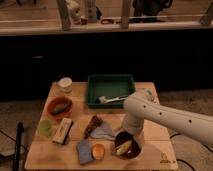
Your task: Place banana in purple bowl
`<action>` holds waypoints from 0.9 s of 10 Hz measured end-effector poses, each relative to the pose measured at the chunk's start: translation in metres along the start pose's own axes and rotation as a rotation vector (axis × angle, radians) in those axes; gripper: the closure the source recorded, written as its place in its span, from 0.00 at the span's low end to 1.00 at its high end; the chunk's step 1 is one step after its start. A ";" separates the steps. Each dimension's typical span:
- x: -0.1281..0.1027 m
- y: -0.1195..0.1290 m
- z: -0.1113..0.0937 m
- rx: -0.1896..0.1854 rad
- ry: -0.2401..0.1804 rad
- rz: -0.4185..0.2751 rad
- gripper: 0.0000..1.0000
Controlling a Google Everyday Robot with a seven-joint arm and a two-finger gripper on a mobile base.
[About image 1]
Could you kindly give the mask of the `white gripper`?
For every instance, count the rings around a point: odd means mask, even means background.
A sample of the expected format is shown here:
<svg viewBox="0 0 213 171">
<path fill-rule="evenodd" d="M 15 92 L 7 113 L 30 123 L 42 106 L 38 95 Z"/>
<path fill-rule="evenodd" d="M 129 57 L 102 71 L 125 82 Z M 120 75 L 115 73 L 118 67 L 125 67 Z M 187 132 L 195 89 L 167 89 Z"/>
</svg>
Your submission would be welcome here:
<svg viewBox="0 0 213 171">
<path fill-rule="evenodd" d="M 139 146 L 144 145 L 144 119 L 126 114 L 122 121 L 122 129 L 133 136 Z"/>
</svg>

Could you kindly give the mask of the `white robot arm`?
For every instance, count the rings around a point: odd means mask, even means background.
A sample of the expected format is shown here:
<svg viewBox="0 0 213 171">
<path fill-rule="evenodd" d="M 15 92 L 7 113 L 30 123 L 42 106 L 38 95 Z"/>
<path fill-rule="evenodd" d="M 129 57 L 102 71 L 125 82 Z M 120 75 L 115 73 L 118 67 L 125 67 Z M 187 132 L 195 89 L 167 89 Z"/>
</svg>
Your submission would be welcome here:
<svg viewBox="0 0 213 171">
<path fill-rule="evenodd" d="M 140 134 L 149 120 L 213 148 L 213 116 L 157 104 L 146 90 L 129 95 L 123 107 L 122 128 L 131 135 Z"/>
</svg>

